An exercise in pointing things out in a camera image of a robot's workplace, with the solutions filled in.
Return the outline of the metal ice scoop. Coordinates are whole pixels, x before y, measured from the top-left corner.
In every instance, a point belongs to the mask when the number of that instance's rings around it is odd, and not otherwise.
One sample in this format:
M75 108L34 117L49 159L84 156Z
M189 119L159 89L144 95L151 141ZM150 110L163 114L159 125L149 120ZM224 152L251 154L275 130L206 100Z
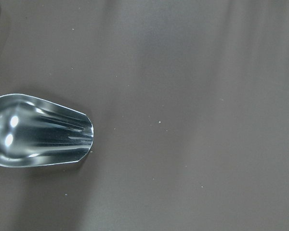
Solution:
M42 167L81 161L93 145L88 116L34 96L0 96L0 166Z

